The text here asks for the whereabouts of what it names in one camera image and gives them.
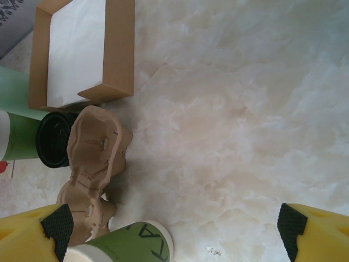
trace paper cup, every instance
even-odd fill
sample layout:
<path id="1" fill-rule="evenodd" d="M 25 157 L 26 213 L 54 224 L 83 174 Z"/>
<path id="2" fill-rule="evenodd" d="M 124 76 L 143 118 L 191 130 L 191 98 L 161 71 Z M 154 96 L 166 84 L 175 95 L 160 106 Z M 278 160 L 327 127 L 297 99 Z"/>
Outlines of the paper cup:
<path id="1" fill-rule="evenodd" d="M 37 158 L 35 135 L 39 123 L 0 111 L 0 161 Z"/>
<path id="2" fill-rule="evenodd" d="M 47 112 L 28 108 L 29 75 L 12 69 L 0 67 L 1 99 L 0 110 L 11 114 L 37 120 L 43 119 Z"/>
<path id="3" fill-rule="evenodd" d="M 64 262 L 169 262 L 172 258 L 169 232 L 155 221 L 145 221 L 68 248 Z"/>

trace red object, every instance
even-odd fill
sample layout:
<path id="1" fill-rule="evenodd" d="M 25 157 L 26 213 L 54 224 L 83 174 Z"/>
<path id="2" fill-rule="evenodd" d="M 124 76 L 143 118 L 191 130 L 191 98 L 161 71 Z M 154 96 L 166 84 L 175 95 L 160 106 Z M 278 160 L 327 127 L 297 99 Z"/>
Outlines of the red object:
<path id="1" fill-rule="evenodd" d="M 0 162 L 0 174 L 4 173 L 7 168 L 7 162 L 6 161 L 1 161 Z"/>

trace cardboard box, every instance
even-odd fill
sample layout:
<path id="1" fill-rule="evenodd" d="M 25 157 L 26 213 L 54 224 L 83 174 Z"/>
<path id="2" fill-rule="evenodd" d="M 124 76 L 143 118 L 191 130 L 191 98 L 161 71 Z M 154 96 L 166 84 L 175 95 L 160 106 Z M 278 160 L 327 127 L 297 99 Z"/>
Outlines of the cardboard box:
<path id="1" fill-rule="evenodd" d="M 47 73 L 49 67 L 50 24 L 52 15 L 70 0 L 44 0 L 35 14 L 29 108 L 57 110 L 47 107 Z M 133 95 L 135 1 L 106 0 L 103 82 L 78 93 L 88 103 L 66 106 L 75 110 L 88 104 L 101 104 Z"/>

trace black plastic lid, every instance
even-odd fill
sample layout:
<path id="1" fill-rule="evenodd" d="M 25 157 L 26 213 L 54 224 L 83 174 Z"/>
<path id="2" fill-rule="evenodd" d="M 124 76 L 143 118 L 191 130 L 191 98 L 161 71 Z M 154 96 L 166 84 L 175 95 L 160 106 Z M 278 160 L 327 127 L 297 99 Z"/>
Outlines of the black plastic lid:
<path id="1" fill-rule="evenodd" d="M 36 137 L 39 158 L 49 168 L 69 165 L 67 145 L 75 113 L 52 112 L 41 120 Z"/>

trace gray fabric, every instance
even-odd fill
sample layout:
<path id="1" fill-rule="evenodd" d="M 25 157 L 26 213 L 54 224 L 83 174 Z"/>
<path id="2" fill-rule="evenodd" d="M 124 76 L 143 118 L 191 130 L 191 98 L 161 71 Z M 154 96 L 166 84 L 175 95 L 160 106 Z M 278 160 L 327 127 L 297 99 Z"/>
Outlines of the gray fabric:
<path id="1" fill-rule="evenodd" d="M 31 32 L 41 1 L 0 0 L 0 59 Z"/>

